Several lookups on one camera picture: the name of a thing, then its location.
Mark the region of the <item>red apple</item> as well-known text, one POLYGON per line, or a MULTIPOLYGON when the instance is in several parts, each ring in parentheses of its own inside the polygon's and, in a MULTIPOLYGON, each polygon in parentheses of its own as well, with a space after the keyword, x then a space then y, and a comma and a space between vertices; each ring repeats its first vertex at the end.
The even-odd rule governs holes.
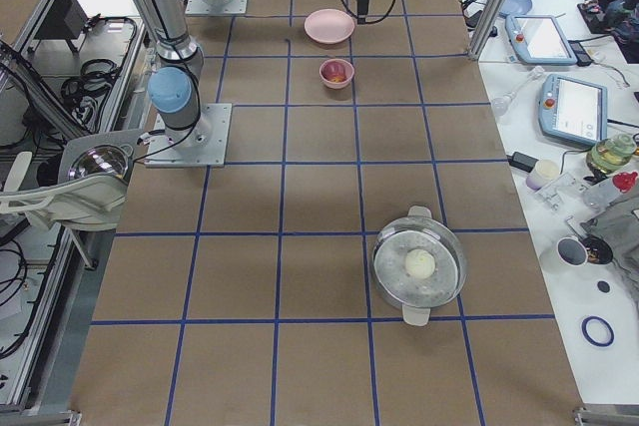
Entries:
POLYGON ((323 77, 330 83, 343 83, 347 80, 347 73, 344 65, 339 63, 331 63, 326 65, 322 70, 323 77))

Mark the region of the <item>pink bowl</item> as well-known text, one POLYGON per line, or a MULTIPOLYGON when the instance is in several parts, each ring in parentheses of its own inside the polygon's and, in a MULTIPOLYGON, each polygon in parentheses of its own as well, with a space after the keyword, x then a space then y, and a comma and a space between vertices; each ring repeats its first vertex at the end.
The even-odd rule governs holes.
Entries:
POLYGON ((354 77, 354 66, 344 59, 327 59, 319 67, 319 76, 326 87, 340 90, 350 85, 354 77))

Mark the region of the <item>pink plate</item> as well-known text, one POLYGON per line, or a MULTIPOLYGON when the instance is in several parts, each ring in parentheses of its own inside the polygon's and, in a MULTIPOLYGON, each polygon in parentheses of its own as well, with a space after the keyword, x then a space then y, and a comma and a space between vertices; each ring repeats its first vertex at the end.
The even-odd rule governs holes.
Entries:
POLYGON ((345 12, 336 9, 320 9, 310 13, 304 21, 306 34, 314 41, 333 45, 347 40, 355 23, 345 12))

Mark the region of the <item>blue plate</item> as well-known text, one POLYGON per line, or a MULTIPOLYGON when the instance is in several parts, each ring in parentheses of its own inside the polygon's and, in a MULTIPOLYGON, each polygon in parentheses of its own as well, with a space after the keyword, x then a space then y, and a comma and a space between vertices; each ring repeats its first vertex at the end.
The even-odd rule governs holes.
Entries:
POLYGON ((509 15, 527 15, 533 7, 532 0, 504 0, 498 15, 506 18, 509 15))

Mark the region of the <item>shiny steel bowl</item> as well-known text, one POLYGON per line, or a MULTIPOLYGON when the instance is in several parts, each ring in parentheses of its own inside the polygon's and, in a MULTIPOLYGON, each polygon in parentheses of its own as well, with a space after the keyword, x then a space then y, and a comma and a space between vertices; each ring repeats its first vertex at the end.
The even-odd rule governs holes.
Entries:
POLYGON ((68 170, 70 181, 94 174, 109 174, 123 179, 129 169, 130 158, 119 147, 100 145, 82 153, 68 170))

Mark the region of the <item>light bulb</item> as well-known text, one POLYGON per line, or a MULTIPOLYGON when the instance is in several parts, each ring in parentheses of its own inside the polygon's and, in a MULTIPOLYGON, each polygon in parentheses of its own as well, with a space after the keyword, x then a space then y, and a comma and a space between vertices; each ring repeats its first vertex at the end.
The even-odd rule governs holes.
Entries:
POLYGON ((503 117, 515 99, 515 95, 513 93, 507 93, 499 97, 495 97, 490 101, 490 107, 493 115, 496 118, 503 117))

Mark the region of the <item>upper teach pendant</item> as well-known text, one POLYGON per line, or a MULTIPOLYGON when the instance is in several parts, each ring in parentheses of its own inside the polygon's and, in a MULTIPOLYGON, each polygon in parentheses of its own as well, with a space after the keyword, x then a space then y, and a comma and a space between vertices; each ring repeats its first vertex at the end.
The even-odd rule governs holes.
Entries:
POLYGON ((571 66, 577 58, 550 15, 508 15, 504 22, 508 40, 516 56, 530 65, 571 66))

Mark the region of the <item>teach pendant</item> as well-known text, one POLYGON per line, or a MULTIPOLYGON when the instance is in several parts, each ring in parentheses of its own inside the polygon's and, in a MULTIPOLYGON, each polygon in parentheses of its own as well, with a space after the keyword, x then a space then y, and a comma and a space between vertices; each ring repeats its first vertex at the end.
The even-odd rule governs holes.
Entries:
POLYGON ((516 56, 530 65, 571 66, 577 58, 550 15, 508 15, 504 22, 508 40, 516 56))
POLYGON ((607 137, 608 90, 605 86, 550 74, 538 100, 538 124, 546 137, 585 147, 607 137))

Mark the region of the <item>black power adapter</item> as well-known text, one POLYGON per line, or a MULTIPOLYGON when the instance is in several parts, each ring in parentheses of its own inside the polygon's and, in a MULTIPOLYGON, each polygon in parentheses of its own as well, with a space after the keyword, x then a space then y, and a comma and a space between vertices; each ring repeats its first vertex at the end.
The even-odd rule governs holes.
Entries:
POLYGON ((538 160, 520 152, 513 152, 507 156, 508 163, 511 167, 526 173, 531 173, 536 166, 538 160))

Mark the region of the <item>lower teach pendant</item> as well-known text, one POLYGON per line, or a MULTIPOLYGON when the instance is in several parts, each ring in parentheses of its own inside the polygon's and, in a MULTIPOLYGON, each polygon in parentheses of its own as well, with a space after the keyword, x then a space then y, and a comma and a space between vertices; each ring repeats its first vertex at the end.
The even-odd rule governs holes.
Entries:
POLYGON ((538 100, 538 124, 546 137, 585 147, 607 137, 608 90, 605 86, 550 74, 538 100))

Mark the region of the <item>lavender white cup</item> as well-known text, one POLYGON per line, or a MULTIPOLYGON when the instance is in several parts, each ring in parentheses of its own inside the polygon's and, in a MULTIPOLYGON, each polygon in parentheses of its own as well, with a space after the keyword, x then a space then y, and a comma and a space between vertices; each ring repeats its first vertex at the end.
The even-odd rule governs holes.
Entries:
POLYGON ((560 167, 550 160, 538 160, 526 178, 526 185, 538 191, 556 180, 560 175, 560 167))

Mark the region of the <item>steel steamer pot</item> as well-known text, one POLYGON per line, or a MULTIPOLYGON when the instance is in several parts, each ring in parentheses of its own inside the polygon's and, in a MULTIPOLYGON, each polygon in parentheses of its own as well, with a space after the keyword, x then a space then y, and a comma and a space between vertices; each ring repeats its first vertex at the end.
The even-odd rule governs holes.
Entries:
POLYGON ((455 300, 467 270, 458 237, 423 206, 388 223, 373 247, 373 284, 411 326, 426 325, 434 309, 455 300))

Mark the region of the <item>white steamed bun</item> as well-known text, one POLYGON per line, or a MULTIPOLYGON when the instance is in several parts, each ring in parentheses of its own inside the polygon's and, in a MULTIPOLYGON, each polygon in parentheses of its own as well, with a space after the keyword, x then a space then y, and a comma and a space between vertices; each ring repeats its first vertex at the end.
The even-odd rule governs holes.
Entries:
POLYGON ((434 256, 425 249, 415 248, 409 251, 404 259, 406 273, 416 279, 427 279, 436 270, 434 256))

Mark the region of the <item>white mug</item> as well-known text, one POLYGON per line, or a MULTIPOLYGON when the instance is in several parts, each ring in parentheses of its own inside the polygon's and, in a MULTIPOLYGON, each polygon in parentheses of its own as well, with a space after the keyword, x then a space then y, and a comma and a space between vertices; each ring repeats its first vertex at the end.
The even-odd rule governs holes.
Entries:
POLYGON ((563 272, 585 265, 588 251, 575 236, 565 236, 544 250, 539 260, 544 270, 563 272))

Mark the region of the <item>grey cloth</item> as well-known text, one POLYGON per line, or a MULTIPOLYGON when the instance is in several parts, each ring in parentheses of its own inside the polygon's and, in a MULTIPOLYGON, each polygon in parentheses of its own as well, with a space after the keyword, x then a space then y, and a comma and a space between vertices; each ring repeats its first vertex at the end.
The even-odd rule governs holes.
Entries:
POLYGON ((580 224, 612 249, 612 263, 638 305, 638 188, 623 194, 602 213, 580 224))

